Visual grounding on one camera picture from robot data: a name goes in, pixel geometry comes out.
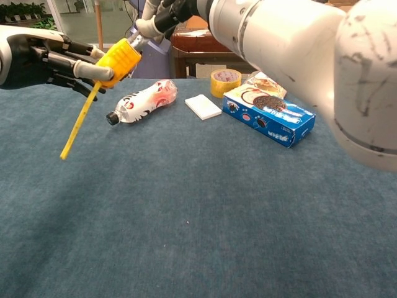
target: blue tablecloth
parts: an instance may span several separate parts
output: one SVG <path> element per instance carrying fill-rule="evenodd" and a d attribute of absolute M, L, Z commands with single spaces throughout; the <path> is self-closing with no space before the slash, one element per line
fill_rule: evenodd
<path fill-rule="evenodd" d="M 396 297 L 397 175 L 366 168 L 319 116 L 284 148 L 184 103 L 134 125 L 52 86 L 0 91 L 0 297 Z"/>

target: cookie box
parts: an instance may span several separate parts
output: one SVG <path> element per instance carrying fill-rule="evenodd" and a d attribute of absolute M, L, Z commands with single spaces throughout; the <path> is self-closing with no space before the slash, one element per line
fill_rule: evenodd
<path fill-rule="evenodd" d="M 264 73 L 223 95 L 223 112 L 290 148 L 314 127 L 316 114 L 285 100 L 286 91 Z"/>

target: tape roll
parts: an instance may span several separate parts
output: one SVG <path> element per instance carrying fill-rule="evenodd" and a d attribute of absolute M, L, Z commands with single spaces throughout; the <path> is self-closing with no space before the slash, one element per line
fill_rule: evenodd
<path fill-rule="evenodd" d="M 241 73 L 236 70 L 214 70 L 211 73 L 211 94 L 223 98 L 223 93 L 241 85 Z"/>

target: plastic bottle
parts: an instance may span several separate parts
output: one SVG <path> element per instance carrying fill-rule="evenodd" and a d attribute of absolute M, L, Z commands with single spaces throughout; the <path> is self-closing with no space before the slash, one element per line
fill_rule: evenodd
<path fill-rule="evenodd" d="M 142 91 L 121 98 L 115 110 L 106 115 L 106 119 L 110 125 L 139 121 L 155 109 L 173 103 L 177 92 L 178 89 L 173 81 L 159 80 Z"/>

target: bottle cap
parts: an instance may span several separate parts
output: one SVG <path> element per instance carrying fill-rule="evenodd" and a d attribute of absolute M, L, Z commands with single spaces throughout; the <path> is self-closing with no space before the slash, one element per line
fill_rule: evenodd
<path fill-rule="evenodd" d="M 106 119 L 110 125 L 115 125 L 120 122 L 120 120 L 118 119 L 118 116 L 115 112 L 110 112 L 109 114 L 107 114 Z"/>

